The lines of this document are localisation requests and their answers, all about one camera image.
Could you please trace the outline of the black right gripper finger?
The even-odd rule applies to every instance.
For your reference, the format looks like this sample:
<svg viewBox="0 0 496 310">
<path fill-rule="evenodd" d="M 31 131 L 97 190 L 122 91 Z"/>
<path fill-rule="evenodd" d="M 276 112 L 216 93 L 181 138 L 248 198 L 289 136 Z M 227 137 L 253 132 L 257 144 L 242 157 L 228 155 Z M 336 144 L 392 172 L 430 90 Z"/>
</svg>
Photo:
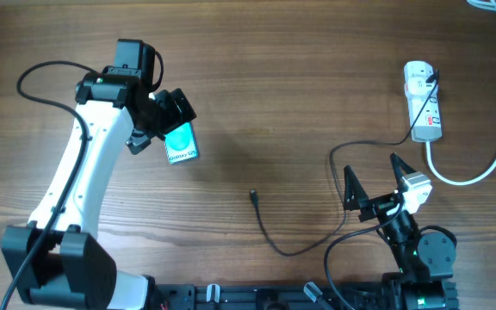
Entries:
<svg viewBox="0 0 496 310">
<path fill-rule="evenodd" d="M 416 171 L 408 165 L 401 157 L 399 157 L 395 152 L 390 155 L 390 161 L 394 172 L 394 177 L 398 185 L 402 184 L 402 177 L 405 174 L 412 174 Z"/>
<path fill-rule="evenodd" d="M 355 172 L 350 165 L 344 167 L 344 201 L 368 200 L 369 197 L 360 184 Z"/>
</svg>

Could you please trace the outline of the smartphone with teal screen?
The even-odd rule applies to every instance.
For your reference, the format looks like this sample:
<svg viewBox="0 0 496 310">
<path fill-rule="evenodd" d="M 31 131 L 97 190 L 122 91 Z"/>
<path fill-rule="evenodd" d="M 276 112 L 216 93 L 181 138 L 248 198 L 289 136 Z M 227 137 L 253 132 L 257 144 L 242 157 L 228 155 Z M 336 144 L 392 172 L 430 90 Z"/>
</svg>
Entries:
<svg viewBox="0 0 496 310">
<path fill-rule="evenodd" d="M 199 156 L 194 130 L 190 122 L 167 134 L 164 144 L 170 164 L 178 164 Z"/>
</svg>

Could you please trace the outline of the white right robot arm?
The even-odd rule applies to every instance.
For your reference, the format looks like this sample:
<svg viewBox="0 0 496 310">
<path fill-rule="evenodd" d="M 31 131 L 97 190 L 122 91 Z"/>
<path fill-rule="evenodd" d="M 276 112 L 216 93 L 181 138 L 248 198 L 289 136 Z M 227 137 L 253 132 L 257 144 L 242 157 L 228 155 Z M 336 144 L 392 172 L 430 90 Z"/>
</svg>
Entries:
<svg viewBox="0 0 496 310">
<path fill-rule="evenodd" d="M 370 198 L 355 172 L 344 167 L 344 208 L 358 211 L 361 222 L 378 220 L 375 229 L 391 250 L 399 271 L 382 276 L 391 309 L 458 309 L 453 264 L 455 235 L 440 226 L 420 228 L 414 215 L 432 191 L 430 178 L 397 154 L 390 156 L 397 188 Z"/>
</svg>

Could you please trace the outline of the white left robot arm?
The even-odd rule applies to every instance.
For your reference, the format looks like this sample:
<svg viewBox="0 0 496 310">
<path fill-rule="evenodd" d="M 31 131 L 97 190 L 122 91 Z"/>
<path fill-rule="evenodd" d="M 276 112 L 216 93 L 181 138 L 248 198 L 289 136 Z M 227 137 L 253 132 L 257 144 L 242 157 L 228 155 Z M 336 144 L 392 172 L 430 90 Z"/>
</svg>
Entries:
<svg viewBox="0 0 496 310">
<path fill-rule="evenodd" d="M 120 39 L 115 60 L 88 69 L 75 90 L 70 139 L 38 207 L 9 226 L 1 250 L 10 294 L 24 303 L 74 309 L 166 309 L 153 278 L 119 271 L 97 240 L 102 200 L 123 149 L 138 154 L 162 140 L 171 164 L 199 154 L 184 93 L 163 90 L 161 55 Z"/>
</svg>

